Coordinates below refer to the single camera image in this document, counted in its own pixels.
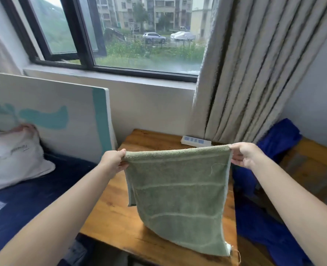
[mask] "person's right arm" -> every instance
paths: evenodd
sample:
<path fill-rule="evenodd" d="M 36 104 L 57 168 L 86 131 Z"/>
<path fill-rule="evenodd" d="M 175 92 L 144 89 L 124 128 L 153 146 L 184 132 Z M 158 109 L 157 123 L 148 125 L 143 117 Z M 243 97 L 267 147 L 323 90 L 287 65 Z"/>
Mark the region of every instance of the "person's right arm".
<path fill-rule="evenodd" d="M 251 169 L 296 241 L 316 266 L 327 265 L 327 205 L 255 144 L 235 143 L 232 163 Z"/>

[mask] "sky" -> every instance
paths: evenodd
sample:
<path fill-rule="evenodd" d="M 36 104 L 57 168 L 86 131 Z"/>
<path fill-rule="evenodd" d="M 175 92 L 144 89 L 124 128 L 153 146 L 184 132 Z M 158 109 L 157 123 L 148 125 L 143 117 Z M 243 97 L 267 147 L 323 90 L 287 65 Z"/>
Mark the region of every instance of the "sky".
<path fill-rule="evenodd" d="M 61 7 L 60 0 L 46 0 L 46 1 L 53 4 L 53 5 L 55 5 L 55 6 Z"/>

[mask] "white power strip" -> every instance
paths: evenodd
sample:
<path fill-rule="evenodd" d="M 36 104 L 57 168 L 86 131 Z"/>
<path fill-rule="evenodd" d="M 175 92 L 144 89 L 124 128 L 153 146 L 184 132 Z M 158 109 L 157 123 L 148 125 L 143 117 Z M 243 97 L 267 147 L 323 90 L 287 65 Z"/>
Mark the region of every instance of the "white power strip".
<path fill-rule="evenodd" d="M 195 147 L 211 146 L 211 141 L 194 138 L 186 135 L 182 137 L 181 143 L 184 145 L 190 145 Z"/>

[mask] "teal stripe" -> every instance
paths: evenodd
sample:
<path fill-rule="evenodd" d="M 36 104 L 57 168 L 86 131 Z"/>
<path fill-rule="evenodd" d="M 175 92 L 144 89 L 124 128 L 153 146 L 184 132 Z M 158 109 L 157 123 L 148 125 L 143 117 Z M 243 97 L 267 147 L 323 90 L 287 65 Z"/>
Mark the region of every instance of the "teal stripe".
<path fill-rule="evenodd" d="M 111 138 L 109 134 L 106 91 L 102 88 L 92 88 L 92 98 L 95 107 L 97 132 L 103 154 L 108 150 L 112 150 Z"/>

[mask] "hand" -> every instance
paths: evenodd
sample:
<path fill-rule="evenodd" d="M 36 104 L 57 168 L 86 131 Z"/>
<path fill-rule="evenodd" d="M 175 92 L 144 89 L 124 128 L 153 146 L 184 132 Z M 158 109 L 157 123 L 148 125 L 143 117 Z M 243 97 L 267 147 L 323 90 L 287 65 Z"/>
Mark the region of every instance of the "hand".
<path fill-rule="evenodd" d="M 125 149 L 119 151 L 111 150 L 104 152 L 99 165 L 104 167 L 110 179 L 112 179 L 117 173 L 125 170 L 129 166 L 127 162 L 122 161 L 125 153 Z"/>
<path fill-rule="evenodd" d="M 253 143 L 241 142 L 228 145 L 228 147 L 232 150 L 231 163 L 247 169 L 252 169 L 256 159 L 264 155 L 263 151 Z"/>

